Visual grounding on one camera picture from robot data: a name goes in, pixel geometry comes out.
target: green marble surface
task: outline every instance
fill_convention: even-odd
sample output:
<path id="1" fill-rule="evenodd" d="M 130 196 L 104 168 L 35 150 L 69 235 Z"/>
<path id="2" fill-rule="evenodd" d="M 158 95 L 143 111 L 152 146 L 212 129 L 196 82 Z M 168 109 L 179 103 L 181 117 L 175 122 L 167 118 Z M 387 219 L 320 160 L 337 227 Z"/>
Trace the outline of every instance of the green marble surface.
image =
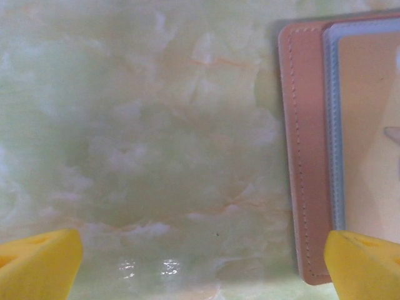
<path id="1" fill-rule="evenodd" d="M 70 299 L 337 299 L 297 275 L 278 20 L 373 0 L 0 1 L 0 242 L 78 228 Z"/>

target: pink leather card holder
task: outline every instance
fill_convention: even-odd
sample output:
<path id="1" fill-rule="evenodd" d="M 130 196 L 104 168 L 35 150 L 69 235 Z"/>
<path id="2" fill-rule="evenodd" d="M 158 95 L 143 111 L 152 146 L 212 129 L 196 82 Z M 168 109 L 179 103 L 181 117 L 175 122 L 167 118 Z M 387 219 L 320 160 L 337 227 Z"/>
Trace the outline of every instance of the pink leather card holder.
<path id="1" fill-rule="evenodd" d="M 323 32 L 335 23 L 398 18 L 400 13 L 300 22 L 279 35 L 287 155 L 297 262 L 312 285 L 331 281 L 324 246 L 333 229 L 326 121 Z"/>

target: stitching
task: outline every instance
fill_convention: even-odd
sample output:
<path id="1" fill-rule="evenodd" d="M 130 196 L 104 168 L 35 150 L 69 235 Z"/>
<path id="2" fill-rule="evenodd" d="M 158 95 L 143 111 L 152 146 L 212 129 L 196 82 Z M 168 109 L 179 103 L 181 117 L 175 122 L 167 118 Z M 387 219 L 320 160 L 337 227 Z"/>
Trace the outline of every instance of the stitching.
<path id="1" fill-rule="evenodd" d="M 297 33 L 310 33 L 315 31 L 321 31 L 321 28 L 318 27 L 309 27 L 309 28 L 301 28 L 296 29 L 290 32 L 288 42 L 289 42 L 289 62 L 290 62 L 290 77 L 291 77 L 291 85 L 292 85 L 292 100 L 293 100 L 293 108 L 294 108 L 294 120 L 296 123 L 296 137 L 297 137 L 297 158 L 298 158 L 298 167 L 299 167 L 299 175 L 300 175 L 300 188 L 301 188 L 301 201 L 302 201 L 302 218 L 304 221 L 304 230 L 305 234 L 305 243 L 306 243 L 306 255 L 307 255 L 307 264 L 308 271 L 311 273 L 313 277 L 325 277 L 325 274 L 315 274 L 313 272 L 313 267 L 311 265 L 310 253 L 309 253 L 309 236 L 308 236 L 308 224 L 307 224 L 307 212 L 306 212 L 306 198 L 304 196 L 304 182 L 303 182 L 303 167 L 301 162 L 301 153 L 300 153 L 300 130 L 299 130 L 299 118 L 298 118 L 298 105 L 297 105 L 297 96 L 296 96 L 296 85 L 294 82 L 294 65 L 293 65 L 293 44 L 292 44 L 292 36 Z"/>

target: marble veining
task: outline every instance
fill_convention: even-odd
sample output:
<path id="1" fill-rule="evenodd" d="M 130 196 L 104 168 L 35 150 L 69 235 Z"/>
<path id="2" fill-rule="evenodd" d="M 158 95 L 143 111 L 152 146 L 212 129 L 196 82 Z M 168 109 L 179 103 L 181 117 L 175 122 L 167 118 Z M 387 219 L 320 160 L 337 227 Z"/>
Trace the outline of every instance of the marble veining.
<path id="1" fill-rule="evenodd" d="M 337 299 L 296 271 L 276 21 L 399 4 L 0 1 L 0 242 L 78 228 L 70 299 Z"/>

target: card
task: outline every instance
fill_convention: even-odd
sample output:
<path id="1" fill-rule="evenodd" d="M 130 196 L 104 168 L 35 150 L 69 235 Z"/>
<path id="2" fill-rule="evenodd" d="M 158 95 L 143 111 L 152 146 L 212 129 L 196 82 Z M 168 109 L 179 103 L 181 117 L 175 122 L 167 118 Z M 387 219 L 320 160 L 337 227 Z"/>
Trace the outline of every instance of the card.
<path id="1" fill-rule="evenodd" d="M 400 30 L 339 42 L 346 229 L 397 243 L 399 58 Z"/>

